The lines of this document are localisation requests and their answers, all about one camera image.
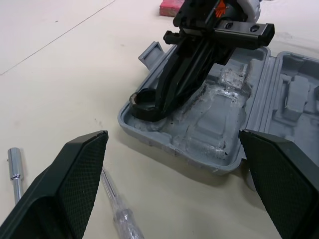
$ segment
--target white floor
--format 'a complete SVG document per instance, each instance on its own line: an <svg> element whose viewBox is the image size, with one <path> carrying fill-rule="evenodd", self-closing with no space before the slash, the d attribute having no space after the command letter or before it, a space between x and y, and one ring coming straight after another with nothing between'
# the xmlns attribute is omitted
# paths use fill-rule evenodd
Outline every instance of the white floor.
<svg viewBox="0 0 319 239"><path fill-rule="evenodd" d="M279 239L240 172L224 177L127 136L117 113L147 75L137 57L155 40L164 50L172 18L160 0L0 0L0 222L14 207L7 150L23 149L25 188L67 141L109 131L105 167L145 238ZM273 54L319 58L315 0L264 1L275 23ZM99 188L84 238L116 238Z"/></svg>

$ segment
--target black textured rubber pad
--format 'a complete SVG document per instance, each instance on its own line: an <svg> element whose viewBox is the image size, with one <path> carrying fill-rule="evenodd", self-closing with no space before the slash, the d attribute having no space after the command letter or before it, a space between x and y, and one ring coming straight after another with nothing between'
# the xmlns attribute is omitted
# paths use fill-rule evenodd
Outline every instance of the black textured rubber pad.
<svg viewBox="0 0 319 239"><path fill-rule="evenodd" d="M76 238L83 237L94 206L106 141L106 137L100 137L83 147L58 193Z"/></svg>
<svg viewBox="0 0 319 239"><path fill-rule="evenodd" d="M316 220L313 214L318 211L318 191L306 178L313 175L303 174L285 153L296 157L297 162L302 159L302 165L311 160L292 142L272 135L243 131L240 139L256 190L281 237L310 238Z"/></svg>

